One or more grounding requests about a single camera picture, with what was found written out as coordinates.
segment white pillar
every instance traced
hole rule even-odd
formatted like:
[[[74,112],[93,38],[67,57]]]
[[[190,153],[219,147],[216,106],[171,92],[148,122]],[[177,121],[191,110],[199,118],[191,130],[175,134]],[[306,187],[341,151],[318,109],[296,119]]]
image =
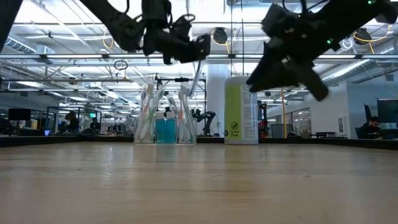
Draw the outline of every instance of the white pillar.
[[[229,77],[228,65],[207,65],[206,88],[207,88],[207,111],[214,111],[217,117],[211,122],[210,128],[224,137],[224,83]]]

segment white bottle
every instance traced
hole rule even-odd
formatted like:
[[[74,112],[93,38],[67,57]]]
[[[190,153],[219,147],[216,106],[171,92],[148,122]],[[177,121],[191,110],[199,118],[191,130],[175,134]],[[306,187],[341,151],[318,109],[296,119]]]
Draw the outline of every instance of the white bottle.
[[[225,144],[258,144],[257,94],[250,93],[248,77],[225,80]]]

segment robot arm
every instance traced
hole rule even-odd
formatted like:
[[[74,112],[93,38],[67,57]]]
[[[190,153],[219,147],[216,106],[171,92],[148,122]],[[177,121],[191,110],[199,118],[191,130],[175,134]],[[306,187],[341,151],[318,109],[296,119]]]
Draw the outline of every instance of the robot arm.
[[[210,54],[210,35],[199,36],[196,41],[190,41],[191,29],[189,17],[184,15],[174,23],[171,3],[169,0],[142,0],[142,14],[130,18],[126,12],[119,12],[110,5],[108,0],[80,0],[108,29],[120,48],[129,52],[143,50],[145,55],[155,51],[163,53],[164,63],[170,65],[171,58],[181,63],[204,60]]]
[[[395,23],[397,10],[390,0],[329,0],[316,13],[296,14],[273,4],[261,22],[271,37],[264,43],[264,56],[247,84],[251,91],[304,84],[320,101],[328,95],[312,67],[313,60],[376,17],[379,22]]]
[[[203,119],[207,119],[203,131],[205,132],[205,136],[209,136],[211,131],[210,125],[213,121],[213,118],[216,116],[216,113],[214,111],[207,111],[206,113],[200,114],[200,110],[192,109],[192,116],[196,118],[198,122],[202,121]]]

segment wooden table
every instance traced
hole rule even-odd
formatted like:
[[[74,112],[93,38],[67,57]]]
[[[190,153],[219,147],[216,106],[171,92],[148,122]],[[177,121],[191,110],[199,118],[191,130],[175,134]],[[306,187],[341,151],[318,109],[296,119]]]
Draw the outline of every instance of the wooden table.
[[[0,149],[0,223],[398,223],[398,152],[326,145]]]

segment bottle label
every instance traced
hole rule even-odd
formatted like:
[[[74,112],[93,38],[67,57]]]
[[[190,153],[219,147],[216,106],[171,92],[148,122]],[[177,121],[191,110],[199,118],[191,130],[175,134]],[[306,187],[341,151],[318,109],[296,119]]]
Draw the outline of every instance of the bottle label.
[[[225,86],[225,138],[258,138],[257,95],[248,85]]]

